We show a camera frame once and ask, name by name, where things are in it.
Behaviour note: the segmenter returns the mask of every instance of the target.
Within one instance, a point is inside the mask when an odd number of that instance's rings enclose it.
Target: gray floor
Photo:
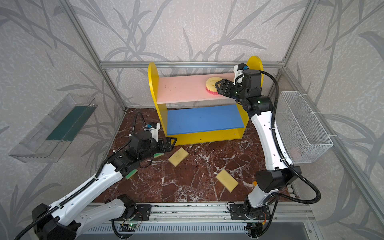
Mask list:
[[[114,234],[83,234],[76,240],[117,240]],[[248,240],[245,233],[174,233],[174,234],[134,234],[129,240]],[[259,239],[296,239],[309,240],[302,222],[275,222]]]

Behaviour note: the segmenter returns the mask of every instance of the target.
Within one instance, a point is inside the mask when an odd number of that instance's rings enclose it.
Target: pink shelf board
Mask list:
[[[221,77],[233,81],[235,74],[223,73],[160,78],[157,103],[184,103],[227,98],[222,95],[212,95],[206,91],[205,82],[211,77]]]

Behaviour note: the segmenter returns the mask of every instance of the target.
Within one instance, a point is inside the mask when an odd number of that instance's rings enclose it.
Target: round sponge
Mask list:
[[[205,83],[205,87],[207,89],[207,91],[210,93],[210,94],[213,94],[213,95],[218,95],[217,93],[217,89],[215,87],[215,83],[220,81],[222,78],[220,77],[212,77],[212,78],[209,78],[207,80],[207,82]]]

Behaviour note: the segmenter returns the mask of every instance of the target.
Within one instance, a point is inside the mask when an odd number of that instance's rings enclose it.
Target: blue shelf board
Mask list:
[[[243,128],[236,105],[168,111],[167,134],[178,135]]]

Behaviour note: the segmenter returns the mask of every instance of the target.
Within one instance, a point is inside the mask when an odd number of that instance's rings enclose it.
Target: yellow board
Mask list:
[[[216,179],[219,180],[229,192],[232,192],[239,184],[225,169],[216,175]]]
[[[172,156],[169,157],[168,161],[172,163],[173,166],[176,167],[187,156],[188,156],[188,152],[181,147]]]
[[[247,65],[250,69],[254,70],[264,70],[263,64],[259,57],[252,56],[249,58]],[[161,122],[161,126],[164,130],[164,134],[167,137],[176,137],[177,142],[176,145],[187,145],[194,143],[204,143],[204,142],[216,142],[216,141],[224,141],[224,140],[232,140],[232,139],[241,139],[243,137],[245,128],[247,127],[249,118],[248,113],[243,109],[243,107],[237,104],[238,111],[242,118],[244,127],[236,128],[236,129],[227,129],[220,131],[210,131],[210,132],[196,132],[196,133],[188,133],[188,134],[180,134],[180,135],[167,135],[167,123],[168,123],[168,112],[167,105],[157,104],[157,90],[159,87],[159,73],[157,71],[155,63],[150,63],[148,66],[148,79],[149,79],[149,88],[151,90],[151,95],[153,98],[153,102],[156,107],[157,114],[159,115],[159,119]],[[263,86],[264,75],[262,74],[261,86]]]

